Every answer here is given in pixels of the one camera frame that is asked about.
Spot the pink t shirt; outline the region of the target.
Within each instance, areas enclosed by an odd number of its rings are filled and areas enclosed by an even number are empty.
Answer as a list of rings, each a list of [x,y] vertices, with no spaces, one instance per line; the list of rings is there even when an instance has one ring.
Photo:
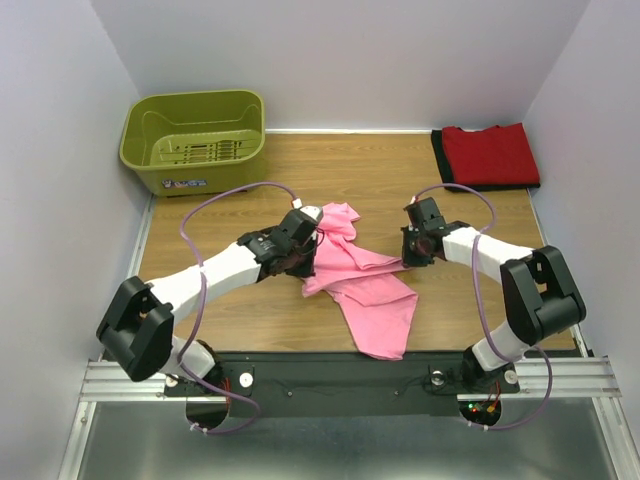
[[[360,215],[347,203],[322,207],[323,239],[302,295],[326,292],[339,306],[357,350],[378,360],[403,358],[419,295],[396,277],[402,261],[355,244]]]

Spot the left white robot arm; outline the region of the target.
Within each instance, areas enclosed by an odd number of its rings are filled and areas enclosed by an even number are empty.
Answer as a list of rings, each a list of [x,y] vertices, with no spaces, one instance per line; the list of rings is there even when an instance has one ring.
[[[246,233],[178,273],[148,282],[126,279],[97,328],[97,339],[134,382],[162,373],[220,392],[222,372],[212,349],[194,337],[177,337],[175,326],[235,289],[280,274],[312,276],[322,217],[316,206],[294,208],[278,225]]]

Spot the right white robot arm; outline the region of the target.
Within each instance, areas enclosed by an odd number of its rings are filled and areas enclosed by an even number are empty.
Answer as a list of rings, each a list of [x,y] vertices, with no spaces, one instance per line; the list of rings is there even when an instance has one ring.
[[[409,218],[401,229],[405,267],[428,266],[436,259],[469,267],[477,307],[482,306],[479,274],[502,288],[506,320],[490,330],[482,313],[485,337],[463,353],[461,376],[467,386],[496,379],[541,341],[586,318],[585,302],[559,249],[517,246],[465,222],[448,223],[431,197],[414,198],[404,211]]]

